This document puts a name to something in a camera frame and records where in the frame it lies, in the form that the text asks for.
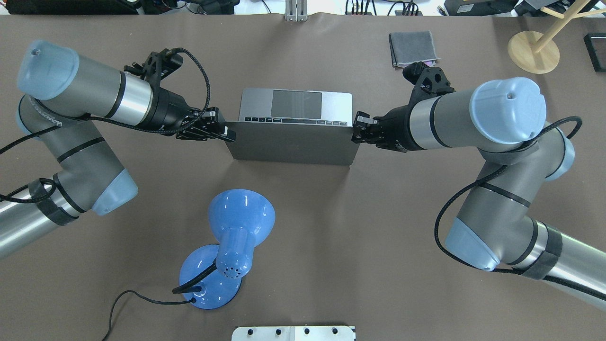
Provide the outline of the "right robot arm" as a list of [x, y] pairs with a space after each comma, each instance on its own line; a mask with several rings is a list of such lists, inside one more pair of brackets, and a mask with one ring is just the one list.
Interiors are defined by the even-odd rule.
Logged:
[[351, 140], [406, 153], [475, 147], [485, 160], [445, 242], [437, 246], [463, 265], [547, 282], [605, 309], [605, 253], [531, 218], [528, 209], [546, 181], [574, 162], [574, 147], [548, 123], [539, 86], [523, 77], [455, 91], [444, 75], [411, 76], [409, 103], [382, 117], [355, 116]]

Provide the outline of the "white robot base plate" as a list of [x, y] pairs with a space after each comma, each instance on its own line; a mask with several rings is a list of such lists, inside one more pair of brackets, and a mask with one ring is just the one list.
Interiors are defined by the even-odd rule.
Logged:
[[232, 333], [232, 341], [357, 341], [354, 326], [243, 326]]

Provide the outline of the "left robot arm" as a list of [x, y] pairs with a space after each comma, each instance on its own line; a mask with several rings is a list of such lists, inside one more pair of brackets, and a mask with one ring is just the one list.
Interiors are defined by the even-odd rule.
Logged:
[[95, 121], [178, 139], [234, 142], [218, 108], [189, 106], [160, 86], [181, 67], [183, 54], [191, 55], [165, 48], [119, 71], [45, 40], [28, 46], [18, 73], [24, 95], [17, 124], [25, 136], [1, 151], [36, 138], [62, 169], [1, 196], [2, 258], [87, 211], [106, 215], [138, 194]]

